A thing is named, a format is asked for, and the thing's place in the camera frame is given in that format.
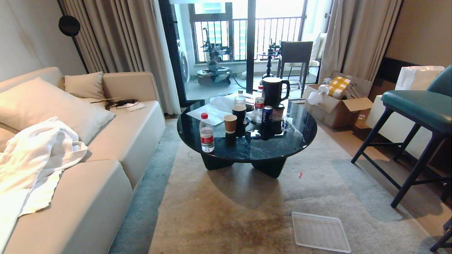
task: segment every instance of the round coffee table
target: round coffee table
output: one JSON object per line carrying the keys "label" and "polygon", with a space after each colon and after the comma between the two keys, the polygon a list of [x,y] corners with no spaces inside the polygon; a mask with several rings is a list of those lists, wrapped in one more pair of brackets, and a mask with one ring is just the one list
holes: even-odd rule
{"label": "round coffee table", "polygon": [[252,122],[245,134],[240,137],[226,137],[224,123],[213,128],[215,149],[205,153],[201,149],[199,120],[187,115],[188,112],[204,105],[197,102],[188,107],[177,121],[177,131],[182,141],[201,154],[208,170],[224,168],[235,162],[251,163],[255,169],[277,178],[283,169],[286,158],[308,147],[317,133],[317,123],[303,106],[284,101],[286,116],[281,122],[280,131],[271,127],[263,128]]}

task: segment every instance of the pepsi can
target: pepsi can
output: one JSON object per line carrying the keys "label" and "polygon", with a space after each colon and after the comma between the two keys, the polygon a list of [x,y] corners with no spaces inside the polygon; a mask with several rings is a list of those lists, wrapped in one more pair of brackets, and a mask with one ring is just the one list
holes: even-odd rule
{"label": "pepsi can", "polygon": [[273,112],[273,107],[272,106],[265,106],[264,109],[262,110],[262,124],[271,124],[272,119],[272,112]]}

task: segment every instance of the teal cushion seat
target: teal cushion seat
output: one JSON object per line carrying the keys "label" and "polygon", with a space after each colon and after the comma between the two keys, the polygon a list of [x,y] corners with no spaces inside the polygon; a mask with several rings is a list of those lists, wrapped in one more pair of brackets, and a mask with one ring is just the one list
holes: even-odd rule
{"label": "teal cushion seat", "polygon": [[386,106],[396,108],[436,130],[450,134],[452,128],[452,98],[430,91],[394,90],[381,97]]}

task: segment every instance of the white paper bag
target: white paper bag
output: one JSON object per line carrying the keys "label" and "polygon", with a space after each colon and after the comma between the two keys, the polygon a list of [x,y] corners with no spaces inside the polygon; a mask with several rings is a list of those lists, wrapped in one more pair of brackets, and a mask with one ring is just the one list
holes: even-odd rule
{"label": "white paper bag", "polygon": [[400,70],[396,90],[426,90],[443,66],[409,66]]}

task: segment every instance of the black pitcher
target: black pitcher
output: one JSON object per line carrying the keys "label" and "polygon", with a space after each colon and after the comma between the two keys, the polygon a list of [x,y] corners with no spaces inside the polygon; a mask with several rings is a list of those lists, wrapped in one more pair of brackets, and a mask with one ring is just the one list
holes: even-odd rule
{"label": "black pitcher", "polygon": [[[289,97],[290,84],[288,80],[282,80],[276,77],[267,77],[261,81],[261,84],[264,86],[265,106],[273,107],[275,104],[278,104]],[[287,94],[284,98],[281,98],[283,84],[286,84],[287,86]]]}

